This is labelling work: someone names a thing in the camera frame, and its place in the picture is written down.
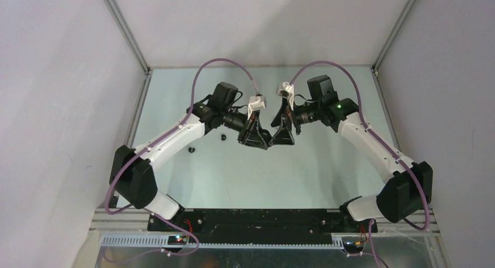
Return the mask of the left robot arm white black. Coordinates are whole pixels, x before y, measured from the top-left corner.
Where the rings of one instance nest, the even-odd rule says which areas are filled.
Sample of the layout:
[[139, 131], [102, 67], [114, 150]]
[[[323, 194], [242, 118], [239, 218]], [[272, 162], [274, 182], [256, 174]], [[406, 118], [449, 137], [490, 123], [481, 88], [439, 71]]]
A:
[[259, 113], [266, 107], [265, 97], [259, 93], [250, 97], [247, 113], [240, 113], [235, 102], [241, 94], [237, 87], [221, 82], [212, 94], [188, 108], [170, 129], [136, 147], [119, 147], [114, 154], [109, 191], [116, 191], [136, 209], [160, 215], [169, 230], [181, 229], [181, 206], [160, 192], [155, 172], [181, 149], [220, 126], [237, 131], [243, 145], [267, 149], [270, 134], [259, 124]]

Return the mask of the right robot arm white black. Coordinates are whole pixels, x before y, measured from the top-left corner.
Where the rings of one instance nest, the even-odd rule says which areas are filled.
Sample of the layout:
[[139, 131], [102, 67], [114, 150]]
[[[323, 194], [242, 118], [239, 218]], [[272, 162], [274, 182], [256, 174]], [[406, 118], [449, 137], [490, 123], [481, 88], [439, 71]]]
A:
[[283, 82], [277, 89], [282, 105], [272, 121], [278, 131], [271, 145], [293, 145], [294, 134], [303, 124], [319, 121], [351, 142], [368, 159], [384, 183], [375, 195], [357, 197], [340, 207], [340, 226], [356, 231], [363, 221], [385, 218], [397, 223], [431, 203], [433, 170], [427, 162], [417, 163], [385, 142], [360, 115], [359, 106], [349, 98], [339, 99], [329, 76], [307, 81], [311, 99], [294, 103], [294, 86]]

